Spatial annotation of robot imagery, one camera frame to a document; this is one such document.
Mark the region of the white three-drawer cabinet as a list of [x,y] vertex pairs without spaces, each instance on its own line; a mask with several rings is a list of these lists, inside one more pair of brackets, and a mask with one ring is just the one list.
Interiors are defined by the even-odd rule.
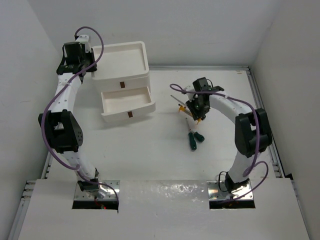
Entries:
[[143,41],[94,46],[93,53],[99,62],[91,77],[100,96],[103,92],[142,87],[148,87],[151,94],[150,69]]

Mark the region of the white drawer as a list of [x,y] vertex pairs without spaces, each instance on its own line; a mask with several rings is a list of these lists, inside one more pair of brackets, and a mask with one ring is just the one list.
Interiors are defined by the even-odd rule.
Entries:
[[101,116],[107,123],[140,117],[156,110],[156,102],[152,100],[150,89],[147,86],[102,92],[101,100],[103,107]]

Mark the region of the long green-handled screwdriver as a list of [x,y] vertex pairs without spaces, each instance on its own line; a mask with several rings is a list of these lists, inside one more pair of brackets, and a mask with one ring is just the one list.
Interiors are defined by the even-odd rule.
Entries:
[[177,97],[170,95],[174,100],[176,100],[180,105],[187,107],[186,103],[178,99]]

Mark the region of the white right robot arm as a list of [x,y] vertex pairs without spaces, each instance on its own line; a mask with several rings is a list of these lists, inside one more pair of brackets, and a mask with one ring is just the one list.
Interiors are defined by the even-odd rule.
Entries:
[[234,124],[237,153],[225,174],[225,190],[231,193],[247,184],[260,153],[272,143],[267,112],[263,108],[255,109],[244,100],[227,96],[222,87],[211,85],[205,77],[198,78],[182,92],[188,95],[186,106],[194,120],[205,118],[210,109],[215,109]]

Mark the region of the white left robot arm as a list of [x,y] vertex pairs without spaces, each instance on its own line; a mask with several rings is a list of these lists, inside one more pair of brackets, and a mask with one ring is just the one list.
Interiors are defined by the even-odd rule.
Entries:
[[89,67],[90,72],[97,69],[94,55],[86,47],[87,44],[78,41],[63,45],[62,60],[56,70],[56,93],[46,107],[46,113],[38,116],[38,121],[54,158],[63,156],[62,165],[75,172],[80,190],[97,198],[100,190],[99,173],[80,151],[84,135],[73,115],[76,95],[87,72],[86,67]]

